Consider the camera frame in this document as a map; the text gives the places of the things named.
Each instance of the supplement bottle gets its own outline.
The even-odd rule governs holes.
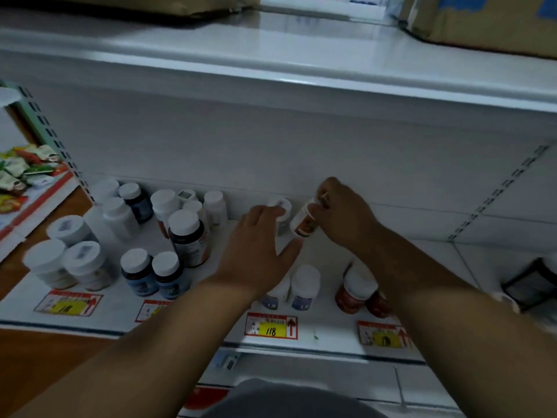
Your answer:
[[[275,236],[281,236],[286,232],[289,225],[290,214],[292,212],[292,204],[286,198],[279,198],[275,200],[269,201],[267,203],[268,207],[282,207],[285,210],[285,213],[277,217],[276,225],[275,225]]]
[[[62,263],[84,288],[92,292],[107,288],[116,280],[113,267],[97,242],[73,245],[64,253]]]
[[[23,256],[23,264],[48,287],[67,289],[75,286],[74,279],[64,268],[62,258],[66,244],[58,239],[39,242]]]
[[[290,290],[290,274],[286,273],[286,276],[282,278],[279,284],[275,286],[274,289],[267,292],[265,296],[261,299],[261,305],[267,309],[277,309],[279,303],[285,302],[288,298],[288,292]]]
[[[160,294],[166,299],[176,299],[189,289],[190,281],[185,276],[184,264],[176,253],[167,251],[153,259],[153,271]]]
[[[80,216],[59,218],[46,228],[46,234],[51,239],[61,240],[67,246],[73,246],[83,241],[99,241]]]
[[[168,239],[168,219],[180,209],[180,200],[172,189],[161,189],[151,195],[151,204],[159,222],[160,231]]]
[[[103,205],[108,198],[114,198],[118,196],[118,188],[120,183],[112,177],[104,179],[103,181],[95,183],[91,187],[91,196],[95,200],[95,203]]]
[[[203,204],[199,201],[189,201],[188,203],[184,204],[184,210],[193,211],[199,219],[201,223],[205,226],[205,231],[209,234],[209,222],[207,221],[207,212],[203,208]]]
[[[228,223],[225,197],[220,190],[211,190],[205,194],[203,207],[211,230],[222,228]]]
[[[149,296],[159,290],[152,261],[153,257],[141,248],[130,249],[120,259],[122,276],[138,296]]]
[[[120,197],[131,207],[135,219],[143,224],[153,216],[153,208],[149,198],[137,183],[126,183],[118,189]]]
[[[180,206],[183,207],[190,201],[198,201],[196,191],[193,189],[183,189],[178,192],[178,200],[180,200]]]
[[[298,311],[307,311],[321,288],[321,275],[311,265],[301,265],[292,277],[289,304]]]
[[[557,253],[535,259],[522,273],[501,285],[521,311],[537,307],[557,294]]]
[[[335,295],[335,302],[346,314],[357,313],[377,290],[372,273],[359,260],[353,259],[343,273],[343,283]]]
[[[109,198],[102,205],[102,218],[110,230],[123,240],[139,235],[139,224],[129,205],[122,198]]]
[[[202,265],[209,258],[207,232],[196,213],[178,210],[168,219],[168,236],[186,267]]]
[[[393,309],[380,290],[376,290],[372,297],[366,301],[366,308],[371,315],[377,318],[388,318],[393,315]]]
[[[311,198],[294,216],[290,222],[290,229],[296,236],[309,237],[319,227],[308,210],[308,205],[317,203],[324,208],[328,208],[327,194],[325,193],[324,196],[319,198]]]

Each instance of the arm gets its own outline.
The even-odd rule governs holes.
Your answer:
[[[251,303],[275,287],[301,249],[277,256],[280,207],[254,207],[215,274],[39,395],[13,418],[175,418],[220,344]]]
[[[469,417],[550,417],[557,408],[557,343],[395,232],[335,178],[329,209],[310,212],[358,256],[443,386]]]

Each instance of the brown floor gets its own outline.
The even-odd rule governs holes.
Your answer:
[[[76,189],[0,264],[0,299],[27,274],[23,254],[47,239],[46,228],[69,214],[82,216],[91,207],[82,189]],[[66,375],[113,340],[34,331],[0,330],[0,418],[24,406],[52,383]]]

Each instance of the person's left hand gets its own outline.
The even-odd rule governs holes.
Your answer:
[[[296,238],[276,254],[275,221],[284,212],[281,207],[253,207],[238,222],[220,259],[216,276],[245,290],[252,301],[279,284],[302,248]]]

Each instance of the hand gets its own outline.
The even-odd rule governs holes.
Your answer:
[[[330,177],[321,184],[317,197],[325,193],[328,208],[310,204],[310,214],[329,239],[358,256],[370,243],[374,229],[381,224],[366,201],[336,177]]]
[[[302,249],[296,238],[276,254],[275,222],[284,212],[281,207],[253,207],[239,221],[220,259],[218,277],[240,287],[252,302],[279,284]]]

